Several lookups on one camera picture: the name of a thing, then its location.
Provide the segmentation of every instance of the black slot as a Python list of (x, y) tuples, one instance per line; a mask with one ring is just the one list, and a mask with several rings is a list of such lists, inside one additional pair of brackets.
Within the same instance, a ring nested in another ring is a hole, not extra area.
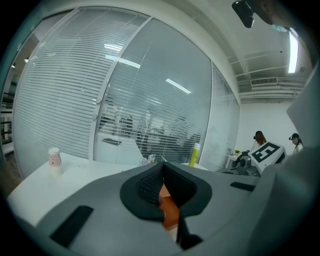
[(199, 236), (189, 233), (185, 218), (183, 216), (180, 216), (176, 243), (180, 245), (183, 250), (187, 250), (193, 246), (196, 246), (202, 241), (203, 240)]
[(241, 189), (241, 190), (246, 190), (246, 191), (254, 191), (255, 187), (254, 185), (249, 185), (249, 184), (244, 184), (244, 183), (240, 183), (240, 182), (232, 182), (230, 184), (231, 187), (237, 188), (237, 189)]
[(78, 206), (69, 217), (50, 236), (59, 245), (68, 248), (80, 229), (93, 212), (93, 208), (81, 205)]
[(1, 134), (10, 134), (10, 133), (11, 133), (10, 130), (8, 130), (8, 131), (2, 131), (2, 132), (1, 132)]
[(104, 138), (102, 140), (103, 142), (106, 142), (106, 143), (109, 143), (111, 145), (115, 145), (115, 146), (118, 146), (122, 143), (122, 141), (120, 140), (114, 140), (114, 139), (111, 139), (111, 138)]
[(2, 145), (6, 145), (12, 142), (12, 139), (8, 139), (8, 140), (3, 140), (2, 141)]

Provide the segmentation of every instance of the window blinds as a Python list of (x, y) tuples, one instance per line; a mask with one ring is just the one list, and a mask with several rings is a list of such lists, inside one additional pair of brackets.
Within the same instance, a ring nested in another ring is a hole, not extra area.
[(232, 94), (232, 119), (231, 119), (231, 130), (230, 130), (230, 137), (228, 142), (228, 152), (230, 154), (234, 153), (237, 136), (238, 136), (238, 129), (239, 129), (239, 120), (240, 120), (240, 107), (236, 100), (236, 97)]
[(228, 148), (233, 94), (218, 69), (213, 67), (211, 110), (199, 164), (210, 171), (217, 171)]
[(211, 88), (209, 58), (181, 33), (152, 19), (112, 73), (94, 159), (139, 164), (156, 154), (157, 161), (188, 162), (194, 143), (203, 144)]
[(88, 158), (92, 113), (112, 57), (145, 20), (80, 10), (40, 42), (15, 99), (15, 151), (25, 177), (47, 161), (50, 147)]

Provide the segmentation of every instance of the white table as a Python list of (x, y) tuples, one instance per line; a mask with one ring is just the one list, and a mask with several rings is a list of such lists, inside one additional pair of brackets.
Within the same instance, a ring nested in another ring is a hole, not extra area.
[[(182, 163), (182, 165), (188, 166), (189, 163), (188, 162), (184, 162), (184, 163)], [(197, 163), (194, 164), (194, 168), (198, 168), (198, 169), (209, 171), (207, 168), (204, 168), (200, 164), (197, 164)]]
[(226, 165), (225, 165), (225, 168), (228, 169), (230, 167), (232, 167), (232, 163), (234, 161), (236, 161), (238, 159), (239, 155), (236, 156), (236, 155), (228, 155), (228, 159), (226, 161)]
[(13, 212), (33, 226), (53, 207), (90, 182), (138, 166), (90, 161), (66, 153), (61, 153), (61, 160), (64, 171), (61, 176), (54, 176), (46, 162), (7, 198)]
[[(121, 141), (119, 145), (112, 145), (102, 141), (103, 139), (112, 139)], [(139, 165), (143, 156), (136, 144), (136, 141), (130, 137), (98, 133), (96, 142), (96, 160), (106, 163), (121, 165)]]

